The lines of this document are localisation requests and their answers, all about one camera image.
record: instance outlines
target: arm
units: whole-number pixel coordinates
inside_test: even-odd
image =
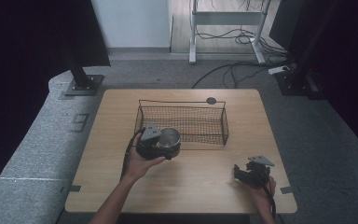
[[[141,134],[138,133],[133,141],[135,146],[138,144],[140,137]],[[116,223],[121,209],[124,206],[124,202],[126,202],[135,182],[144,176],[150,167],[160,164],[163,161],[165,161],[164,157],[146,161],[138,154],[136,147],[132,147],[126,173],[101,208],[97,211],[90,223]]]
[[[274,178],[270,176],[269,183],[267,183],[266,187],[269,189],[272,195],[275,193],[276,185],[277,183],[275,182]],[[244,184],[244,186],[249,191],[251,200],[258,214],[261,216],[263,223],[274,224],[275,221],[271,214],[271,204],[266,192],[263,189],[256,189],[248,184]]]

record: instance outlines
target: metal mesh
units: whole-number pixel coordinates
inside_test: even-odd
[[[142,105],[140,101],[135,131],[153,123],[157,128],[173,127],[181,134],[182,142],[225,145],[228,139],[225,102],[221,107],[206,102],[158,102]],[[191,103],[194,106],[180,106]]]

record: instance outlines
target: wooden table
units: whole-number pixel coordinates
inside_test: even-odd
[[[229,138],[225,146],[183,143],[171,161],[152,167],[132,188],[122,212],[159,214],[251,214],[255,209],[233,166],[245,170],[248,157],[272,161],[277,213],[296,211],[282,159],[256,90],[109,90],[92,126],[65,209],[96,212],[117,185],[124,151],[133,136],[139,100],[226,101]]]

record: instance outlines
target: white wall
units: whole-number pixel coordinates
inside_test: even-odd
[[[168,48],[171,0],[91,0],[107,48]]]

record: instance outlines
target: hand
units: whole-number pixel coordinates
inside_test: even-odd
[[[138,145],[138,141],[141,138],[141,135],[141,133],[138,133],[133,140],[130,150],[130,157],[127,163],[127,170],[123,176],[123,179],[127,179],[132,183],[136,182],[139,178],[144,176],[150,167],[165,161],[165,157],[158,157],[151,161],[147,161],[142,158],[141,155],[139,155],[139,153],[136,151],[136,146]]]
[[[264,189],[263,188],[257,189],[249,184],[244,184],[244,186],[248,190],[258,214],[263,219],[263,223],[265,224],[274,223],[274,219],[271,214],[271,203]],[[272,196],[275,194],[276,186],[277,186],[276,181],[272,176],[270,176],[269,182],[266,184],[266,188],[269,190]]]

